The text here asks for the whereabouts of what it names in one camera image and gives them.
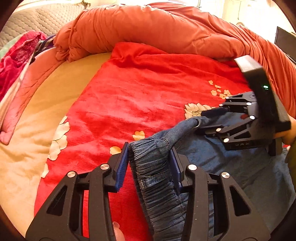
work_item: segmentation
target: white wall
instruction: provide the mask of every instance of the white wall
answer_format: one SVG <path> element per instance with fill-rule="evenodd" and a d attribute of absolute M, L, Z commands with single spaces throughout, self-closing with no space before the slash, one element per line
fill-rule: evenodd
<path fill-rule="evenodd" d="M 222 18 L 233 24 L 243 22 L 247 28 L 271 42 L 274 42 L 277 26 L 294 32 L 286 16 L 272 1 L 268 4 L 266 0 L 225 0 Z"/>
<path fill-rule="evenodd" d="M 119 2 L 119 0 L 84 0 L 87 3 L 91 3 L 91 7 L 109 5 Z"/>
<path fill-rule="evenodd" d="M 212 15 L 222 18 L 224 2 L 225 0 L 201 0 L 200 9 L 204 12 L 209 12 Z"/>

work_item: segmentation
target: cream flower print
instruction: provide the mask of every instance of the cream flower print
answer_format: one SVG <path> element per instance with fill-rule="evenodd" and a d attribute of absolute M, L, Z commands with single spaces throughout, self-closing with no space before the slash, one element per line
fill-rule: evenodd
<path fill-rule="evenodd" d="M 212 93 L 213 96 L 217 95 L 217 91 L 215 91 L 215 90 L 212 90 L 211 93 Z"/>
<path fill-rule="evenodd" d="M 229 90 L 224 90 L 224 94 L 227 95 L 227 96 L 231 95 L 231 93 L 229 92 Z"/>
<path fill-rule="evenodd" d="M 61 150 L 65 149 L 68 142 L 67 136 L 65 135 L 70 130 L 69 122 L 64 123 L 67 119 L 67 116 L 59 123 L 59 126 L 54 134 L 52 144 L 49 148 L 48 159 L 55 161 L 57 159 L 58 154 L 60 154 Z"/>
<path fill-rule="evenodd" d="M 210 107 L 208 105 L 201 105 L 200 103 L 193 104 L 190 103 L 188 105 L 185 105 L 185 118 L 189 119 L 192 116 L 201 116 L 202 111 L 210 110 L 215 107 Z"/>
<path fill-rule="evenodd" d="M 44 170 L 43 170 L 43 173 L 41 174 L 41 177 L 45 178 L 48 173 L 49 173 L 48 165 L 47 163 L 45 163 Z"/>
<path fill-rule="evenodd" d="M 118 146 L 110 147 L 110 154 L 111 155 L 115 155 L 115 154 L 118 154 L 118 153 L 121 153 L 120 147 L 118 147 Z"/>
<path fill-rule="evenodd" d="M 135 131 L 135 134 L 133 135 L 133 139 L 135 141 L 139 141 L 145 138 L 144 131 Z"/>
<path fill-rule="evenodd" d="M 133 135 L 133 139 L 135 141 L 139 141 L 145 138 L 145 133 L 144 131 L 135 131 L 135 134 Z M 112 146 L 110 147 L 110 154 L 115 155 L 121 153 L 121 148 L 118 146 Z"/>
<path fill-rule="evenodd" d="M 221 99 L 223 99 L 223 100 L 226 98 L 226 96 L 227 96 L 227 95 L 224 95 L 224 94 L 220 94 L 220 95 L 219 95 L 219 97 L 220 97 Z"/>

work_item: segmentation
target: silver screw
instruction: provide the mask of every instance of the silver screw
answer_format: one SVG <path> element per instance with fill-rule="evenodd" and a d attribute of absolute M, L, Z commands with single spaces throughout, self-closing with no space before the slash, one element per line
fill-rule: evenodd
<path fill-rule="evenodd" d="M 75 175 L 76 175 L 76 173 L 73 171 L 68 172 L 68 174 L 67 174 L 68 177 L 74 177 Z"/>
<path fill-rule="evenodd" d="M 228 172 L 223 172 L 221 175 L 222 175 L 222 177 L 224 177 L 224 178 L 229 178 L 229 177 L 230 177 L 230 175 L 229 175 Z"/>
<path fill-rule="evenodd" d="M 191 171 L 195 171 L 197 169 L 197 166 L 195 166 L 194 164 L 190 164 L 188 166 L 188 169 L 191 170 Z"/>
<path fill-rule="evenodd" d="M 101 165 L 101 169 L 102 169 L 102 170 L 107 170 L 107 169 L 109 169 L 109 167 L 110 167 L 110 166 L 109 166 L 108 164 L 102 164 L 102 165 Z"/>

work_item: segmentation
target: white quilted pillow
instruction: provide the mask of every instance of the white quilted pillow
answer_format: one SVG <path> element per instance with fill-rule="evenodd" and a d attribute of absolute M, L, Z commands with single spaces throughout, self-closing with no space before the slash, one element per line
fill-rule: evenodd
<path fill-rule="evenodd" d="M 48 4 L 13 13 L 0 33 L 0 49 L 13 38 L 30 30 L 57 34 L 63 25 L 75 19 L 85 3 Z"/>

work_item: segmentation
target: human hand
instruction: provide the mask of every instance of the human hand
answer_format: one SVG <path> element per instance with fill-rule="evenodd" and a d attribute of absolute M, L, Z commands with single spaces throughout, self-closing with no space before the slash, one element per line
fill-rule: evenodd
<path fill-rule="evenodd" d="M 124 235 L 122 231 L 119 229 L 119 224 L 117 222 L 113 222 L 113 229 L 115 233 L 116 241 L 125 241 Z"/>
<path fill-rule="evenodd" d="M 275 134 L 275 138 L 281 137 L 285 145 L 292 145 L 296 138 L 296 120 L 289 116 L 291 121 L 291 129 Z"/>

